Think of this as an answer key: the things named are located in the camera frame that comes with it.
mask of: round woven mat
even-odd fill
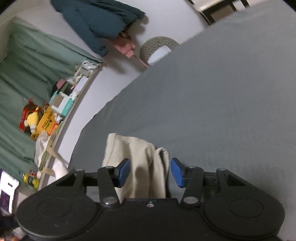
[[[168,37],[154,37],[147,40],[140,49],[140,59],[148,64],[150,56],[161,46],[166,45],[171,50],[177,47],[179,44],[175,40]]]

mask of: green curtain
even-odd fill
[[[21,180],[36,170],[35,142],[18,128],[28,99],[42,105],[57,81],[74,74],[75,65],[102,60],[20,19],[11,24],[8,48],[0,64],[0,168]]]

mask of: folded beige fabric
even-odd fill
[[[124,198],[166,198],[167,150],[136,137],[109,134],[102,166],[116,167],[124,158],[130,159],[131,172],[124,187],[116,188],[120,202]]]

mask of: stuffed toy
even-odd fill
[[[37,107],[33,113],[29,114],[27,119],[24,121],[25,126],[30,127],[32,134],[36,132],[37,125],[40,121],[38,110],[39,110],[39,107]]]

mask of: mattress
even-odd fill
[[[180,45],[84,127],[70,168],[100,168],[109,133],[142,138],[185,165],[227,168],[265,190],[286,211],[279,236],[295,239],[295,28],[294,10],[271,0]],[[171,174],[168,191],[184,192]]]

